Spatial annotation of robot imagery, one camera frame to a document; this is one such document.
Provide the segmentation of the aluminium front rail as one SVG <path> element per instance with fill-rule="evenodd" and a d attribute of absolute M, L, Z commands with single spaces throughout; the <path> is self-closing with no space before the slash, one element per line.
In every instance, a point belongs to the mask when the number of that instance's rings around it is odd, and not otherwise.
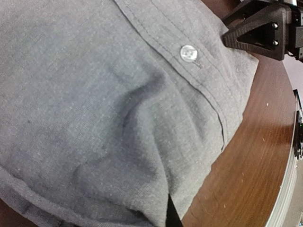
<path fill-rule="evenodd" d="M 284 177 L 280 185 L 280 190 L 276 202 L 266 223 L 267 227 L 281 227 L 283 225 L 294 193 L 294 188 L 297 179 L 297 164 L 298 161 L 301 160 L 298 160 L 294 156 L 293 139 L 294 128 Z"/>

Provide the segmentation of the grey shirt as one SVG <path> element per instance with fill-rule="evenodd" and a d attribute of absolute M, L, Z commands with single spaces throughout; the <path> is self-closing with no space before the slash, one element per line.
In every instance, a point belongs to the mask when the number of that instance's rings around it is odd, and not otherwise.
<path fill-rule="evenodd" d="M 0 197 L 41 227 L 163 227 L 238 129 L 258 60 L 199 0 L 3 0 Z"/>

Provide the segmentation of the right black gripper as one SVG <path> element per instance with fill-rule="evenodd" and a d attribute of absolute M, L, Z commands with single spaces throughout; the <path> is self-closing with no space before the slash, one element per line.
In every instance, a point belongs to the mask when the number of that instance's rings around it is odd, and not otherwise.
<path fill-rule="evenodd" d="M 278 61 L 287 54 L 303 61 L 303 1 L 244 0 L 222 22 L 228 26 L 245 19 L 222 35 L 226 47 L 263 55 Z"/>

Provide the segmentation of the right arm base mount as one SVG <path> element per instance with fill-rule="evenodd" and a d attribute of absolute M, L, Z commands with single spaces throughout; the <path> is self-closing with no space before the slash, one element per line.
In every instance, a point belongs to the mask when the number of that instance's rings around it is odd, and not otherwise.
<path fill-rule="evenodd" d="M 302 160 L 303 159 L 303 107 L 301 104 L 298 90 L 295 89 L 293 90 L 293 92 L 296 101 L 294 139 L 293 139 L 294 156 L 298 160 Z"/>

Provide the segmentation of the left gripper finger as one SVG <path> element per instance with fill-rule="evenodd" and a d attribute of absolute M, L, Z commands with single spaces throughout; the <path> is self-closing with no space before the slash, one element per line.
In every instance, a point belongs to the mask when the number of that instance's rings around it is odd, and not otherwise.
<path fill-rule="evenodd" d="M 178 216 L 170 194 L 168 195 L 166 226 L 165 227 L 183 227 L 181 219 Z"/>

